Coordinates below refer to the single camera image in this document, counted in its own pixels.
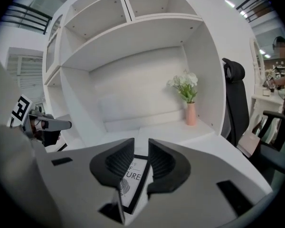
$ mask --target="flower arrangement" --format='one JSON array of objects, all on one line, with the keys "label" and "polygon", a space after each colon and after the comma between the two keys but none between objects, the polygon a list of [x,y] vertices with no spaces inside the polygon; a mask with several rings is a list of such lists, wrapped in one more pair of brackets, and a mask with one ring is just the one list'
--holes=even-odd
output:
[{"label": "flower arrangement", "polygon": [[197,91],[194,86],[197,86],[198,78],[194,73],[189,73],[187,70],[181,76],[174,76],[172,80],[167,82],[168,86],[178,89],[178,93],[188,104],[194,103],[194,97]]}]

